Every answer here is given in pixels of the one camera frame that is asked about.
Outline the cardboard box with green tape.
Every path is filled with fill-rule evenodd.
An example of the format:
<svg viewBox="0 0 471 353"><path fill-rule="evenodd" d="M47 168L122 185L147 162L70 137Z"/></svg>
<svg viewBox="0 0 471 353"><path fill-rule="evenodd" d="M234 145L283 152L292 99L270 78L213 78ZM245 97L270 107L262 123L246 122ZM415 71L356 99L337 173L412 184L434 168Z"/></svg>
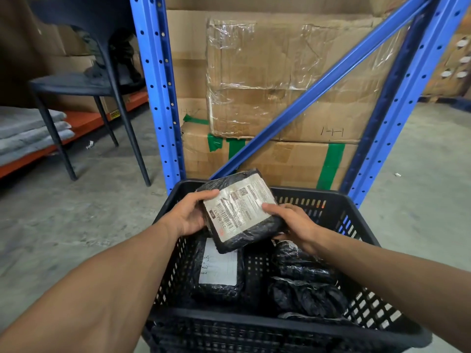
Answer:
<svg viewBox="0 0 471 353"><path fill-rule="evenodd" d="M188 114L181 135L187 178L209 179L249 142L214 136L208 120ZM356 144L269 141L236 171L256 168L270 186L338 190L356 149Z"/></svg>

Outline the person's right hand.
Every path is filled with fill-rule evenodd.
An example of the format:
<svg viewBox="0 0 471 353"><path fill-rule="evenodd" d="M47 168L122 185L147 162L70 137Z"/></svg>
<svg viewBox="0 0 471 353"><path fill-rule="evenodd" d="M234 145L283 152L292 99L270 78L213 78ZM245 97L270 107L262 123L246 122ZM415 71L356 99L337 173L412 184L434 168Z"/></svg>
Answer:
<svg viewBox="0 0 471 353"><path fill-rule="evenodd" d="M285 221L287 230L277 238L292 241L309 255L323 258L322 240L325 239L328 230L314 223L303 209L291 204L291 219Z"/></svg>

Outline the crumpled black plastic parcel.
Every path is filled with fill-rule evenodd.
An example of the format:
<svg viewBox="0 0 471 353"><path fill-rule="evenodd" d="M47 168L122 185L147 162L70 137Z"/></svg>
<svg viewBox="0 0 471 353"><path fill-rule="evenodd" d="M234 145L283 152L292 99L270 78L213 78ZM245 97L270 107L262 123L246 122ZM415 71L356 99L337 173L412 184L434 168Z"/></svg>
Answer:
<svg viewBox="0 0 471 353"><path fill-rule="evenodd" d="M305 282L336 284L337 270L326 261L301 250L289 240L276 242L272 258L272 271L278 277Z"/></svg>
<svg viewBox="0 0 471 353"><path fill-rule="evenodd" d="M340 319L348 307L345 295L333 284L273 277L268 297L280 318Z"/></svg>

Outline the person's right forearm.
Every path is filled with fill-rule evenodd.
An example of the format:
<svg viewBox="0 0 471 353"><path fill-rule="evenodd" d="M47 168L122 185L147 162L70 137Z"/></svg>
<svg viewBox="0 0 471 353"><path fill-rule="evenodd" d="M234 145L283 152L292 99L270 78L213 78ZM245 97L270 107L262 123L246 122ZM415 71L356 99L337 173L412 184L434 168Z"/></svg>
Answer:
<svg viewBox="0 0 471 353"><path fill-rule="evenodd" d="M456 349L471 353L471 272L326 229L313 235L321 258Z"/></svg>

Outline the orange shelf beam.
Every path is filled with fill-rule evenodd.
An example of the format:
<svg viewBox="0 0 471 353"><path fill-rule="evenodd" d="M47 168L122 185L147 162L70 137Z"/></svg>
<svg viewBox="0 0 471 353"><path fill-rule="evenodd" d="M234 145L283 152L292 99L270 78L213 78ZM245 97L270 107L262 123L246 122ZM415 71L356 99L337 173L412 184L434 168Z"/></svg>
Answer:
<svg viewBox="0 0 471 353"><path fill-rule="evenodd" d="M132 111L137 107L144 105L149 101L147 91L139 91L133 93L129 96L129 101L126 102L126 110ZM91 112L66 112L67 119L72 126L72 131L74 132L75 136L64 140L63 144L68 144L79 138L87 135L88 133L97 130L98 128L104 125L103 120L99 113L91 113ZM31 164L32 162L41 159L42 157L51 154L56 150L55 145L51 145L47 148L41 149L39 151L27 154L22 158L10 162L9 164L0 166L0 179L8 176L12 172L15 172L21 169L24 166Z"/></svg>

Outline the cardboard box wrapped in film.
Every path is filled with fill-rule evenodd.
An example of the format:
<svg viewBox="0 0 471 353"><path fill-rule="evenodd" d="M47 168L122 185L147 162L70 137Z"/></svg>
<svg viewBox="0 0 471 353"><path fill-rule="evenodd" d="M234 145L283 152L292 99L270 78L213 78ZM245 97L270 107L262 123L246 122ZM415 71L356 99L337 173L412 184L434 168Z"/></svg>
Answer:
<svg viewBox="0 0 471 353"><path fill-rule="evenodd" d="M210 131L256 136L382 21L361 14L210 17ZM275 139L359 143L407 31L405 26L387 39Z"/></svg>

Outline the stack of grey folded cloths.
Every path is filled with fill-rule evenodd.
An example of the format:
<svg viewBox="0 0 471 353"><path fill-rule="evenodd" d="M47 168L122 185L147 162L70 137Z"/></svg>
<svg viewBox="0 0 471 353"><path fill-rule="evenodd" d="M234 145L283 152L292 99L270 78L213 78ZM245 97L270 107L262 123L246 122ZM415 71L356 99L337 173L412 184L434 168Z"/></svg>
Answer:
<svg viewBox="0 0 471 353"><path fill-rule="evenodd" d="M0 106L0 166L53 144L38 109Z"/></svg>

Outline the blue metal shelf rack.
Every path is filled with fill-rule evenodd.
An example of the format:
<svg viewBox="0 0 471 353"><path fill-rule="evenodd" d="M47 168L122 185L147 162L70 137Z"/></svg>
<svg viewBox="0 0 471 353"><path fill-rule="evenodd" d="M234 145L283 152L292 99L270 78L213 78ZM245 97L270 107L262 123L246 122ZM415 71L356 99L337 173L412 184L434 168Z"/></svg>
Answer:
<svg viewBox="0 0 471 353"><path fill-rule="evenodd" d="M183 118L188 114L209 122L203 80L197 79L198 67L178 66L174 62L166 0L130 2L166 194L169 194L178 182L187 179L181 135ZM350 167L340 188L334 190L348 195L359 207L470 3L471 0L406 0L266 128L252 138L236 138L249 142L209 179L236 173L241 164L269 141L284 142L275 139L282 129L407 26L407 34L363 135L359 143L352 143L357 149Z"/></svg>

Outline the black bag on chair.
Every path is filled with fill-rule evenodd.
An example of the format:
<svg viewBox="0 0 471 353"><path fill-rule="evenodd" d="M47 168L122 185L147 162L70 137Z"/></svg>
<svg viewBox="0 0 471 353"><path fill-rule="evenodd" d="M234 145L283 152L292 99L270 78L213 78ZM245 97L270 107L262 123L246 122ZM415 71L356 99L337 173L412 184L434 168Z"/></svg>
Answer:
<svg viewBox="0 0 471 353"><path fill-rule="evenodd" d="M81 94L99 93L105 88L110 88L107 66L98 42L84 29L73 25L71 28L85 43L95 60L92 66L83 72L83 75L69 74L66 81L67 87ZM138 90L144 88L145 85L144 77L136 69L133 61L134 48L131 40L135 35L134 28L120 28L113 33L108 44L109 58L116 69L119 85L123 89Z"/></svg>

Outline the dark plastic chair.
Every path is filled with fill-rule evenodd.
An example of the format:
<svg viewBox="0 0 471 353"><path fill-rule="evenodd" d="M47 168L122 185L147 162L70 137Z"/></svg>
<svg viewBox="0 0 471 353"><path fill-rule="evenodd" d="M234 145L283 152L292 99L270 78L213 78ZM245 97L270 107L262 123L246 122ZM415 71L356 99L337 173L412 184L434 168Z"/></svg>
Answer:
<svg viewBox="0 0 471 353"><path fill-rule="evenodd" d="M62 162L72 181L77 180L73 166L66 153L62 140L56 130L49 109L42 94L92 96L98 107L104 126L114 145L119 143L110 127L100 97L109 96L117 103L129 141L146 186L151 185L138 142L128 117L123 96L132 94L146 86L145 79L130 79L121 82L120 68L117 60L111 56L112 41L120 31L129 31L136 35L130 0L27 0L32 13L43 23L78 27L87 32L97 42L103 56L106 75L91 77L83 72L69 72L43 76L28 82L35 103L46 125L46 128L57 147Z"/></svg>

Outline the brown cardboard boxes behind chair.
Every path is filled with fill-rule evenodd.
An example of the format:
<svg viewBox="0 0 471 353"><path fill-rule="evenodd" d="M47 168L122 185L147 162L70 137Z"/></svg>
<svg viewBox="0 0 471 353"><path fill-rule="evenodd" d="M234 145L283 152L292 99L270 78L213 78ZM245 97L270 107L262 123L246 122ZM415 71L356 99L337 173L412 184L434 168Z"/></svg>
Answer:
<svg viewBox="0 0 471 353"><path fill-rule="evenodd" d="M131 45L137 46L135 36ZM143 76L133 48L134 65ZM29 80L84 72L94 60L71 26L41 22L27 0L0 0L0 106L36 108ZM43 99L50 109L98 112L91 96L44 94Z"/></svg>

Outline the black parcel with white label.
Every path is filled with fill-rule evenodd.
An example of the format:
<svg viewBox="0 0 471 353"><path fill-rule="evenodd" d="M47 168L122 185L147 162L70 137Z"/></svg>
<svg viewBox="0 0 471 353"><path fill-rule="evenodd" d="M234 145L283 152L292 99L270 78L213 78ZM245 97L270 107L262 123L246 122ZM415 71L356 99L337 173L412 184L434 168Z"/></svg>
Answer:
<svg viewBox="0 0 471 353"><path fill-rule="evenodd" d="M220 254L212 238L197 237L191 296L204 303L235 303L244 288L244 252Z"/></svg>

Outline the large plain cardboard box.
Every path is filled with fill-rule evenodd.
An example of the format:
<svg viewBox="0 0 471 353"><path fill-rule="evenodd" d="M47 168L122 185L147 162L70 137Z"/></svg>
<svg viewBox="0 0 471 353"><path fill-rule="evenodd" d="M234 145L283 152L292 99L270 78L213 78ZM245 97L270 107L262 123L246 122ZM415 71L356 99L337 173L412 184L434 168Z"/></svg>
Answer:
<svg viewBox="0 0 471 353"><path fill-rule="evenodd" d="M166 0L170 45L178 66L196 66L207 99L207 22L248 14L371 15L386 19L406 0Z"/></svg>

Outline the cardboard boxes with white circles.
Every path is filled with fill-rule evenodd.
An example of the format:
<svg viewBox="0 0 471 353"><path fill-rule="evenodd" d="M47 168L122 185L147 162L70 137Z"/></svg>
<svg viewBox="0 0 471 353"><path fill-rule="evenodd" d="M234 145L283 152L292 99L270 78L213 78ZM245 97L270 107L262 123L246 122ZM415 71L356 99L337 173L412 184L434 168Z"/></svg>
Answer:
<svg viewBox="0 0 471 353"><path fill-rule="evenodd" d="M471 76L471 5L452 36L423 96L456 97L466 92L465 85Z"/></svg>

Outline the black parcel with printed label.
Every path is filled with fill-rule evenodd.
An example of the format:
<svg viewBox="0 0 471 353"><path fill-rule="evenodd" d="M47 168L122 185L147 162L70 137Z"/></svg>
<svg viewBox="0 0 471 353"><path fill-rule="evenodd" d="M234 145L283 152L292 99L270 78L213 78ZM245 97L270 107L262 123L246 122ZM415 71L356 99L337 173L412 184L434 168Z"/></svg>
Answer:
<svg viewBox="0 0 471 353"><path fill-rule="evenodd" d="M218 189L219 194L204 200L202 210L220 254L275 237L286 229L284 219L262 209L263 203L276 204L276 201L258 169L211 180L196 191L213 189Z"/></svg>

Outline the person's left hand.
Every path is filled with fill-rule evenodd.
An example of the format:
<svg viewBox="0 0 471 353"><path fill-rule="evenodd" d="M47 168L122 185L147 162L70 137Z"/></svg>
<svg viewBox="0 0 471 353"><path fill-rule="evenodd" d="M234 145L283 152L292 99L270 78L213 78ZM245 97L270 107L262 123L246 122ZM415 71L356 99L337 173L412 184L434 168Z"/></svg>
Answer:
<svg viewBox="0 0 471 353"><path fill-rule="evenodd" d="M157 224L165 227L171 237L179 238L192 235L204 226L204 214L200 208L203 201L197 204L190 203L189 194L157 221Z"/></svg>

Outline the person's left forearm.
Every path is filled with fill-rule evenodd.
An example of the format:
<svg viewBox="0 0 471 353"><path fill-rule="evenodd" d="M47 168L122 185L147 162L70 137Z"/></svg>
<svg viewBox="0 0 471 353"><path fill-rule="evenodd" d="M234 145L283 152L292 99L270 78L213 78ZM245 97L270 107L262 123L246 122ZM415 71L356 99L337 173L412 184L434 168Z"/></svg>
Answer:
<svg viewBox="0 0 471 353"><path fill-rule="evenodd" d="M133 353L183 228L161 220L80 264L0 334L0 353Z"/></svg>

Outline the black plastic basket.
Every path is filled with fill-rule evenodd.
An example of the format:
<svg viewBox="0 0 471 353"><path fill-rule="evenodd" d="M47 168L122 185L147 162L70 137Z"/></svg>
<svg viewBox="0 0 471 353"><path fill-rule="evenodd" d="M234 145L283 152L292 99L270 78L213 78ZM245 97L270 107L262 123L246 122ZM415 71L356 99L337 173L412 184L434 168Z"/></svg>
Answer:
<svg viewBox="0 0 471 353"><path fill-rule="evenodd" d="M151 353L402 353L424 348L432 333L344 273L347 299L333 323L280 319L268 298L274 243L248 246L238 302L198 303L191 297L197 239L178 239L142 337Z"/></svg>

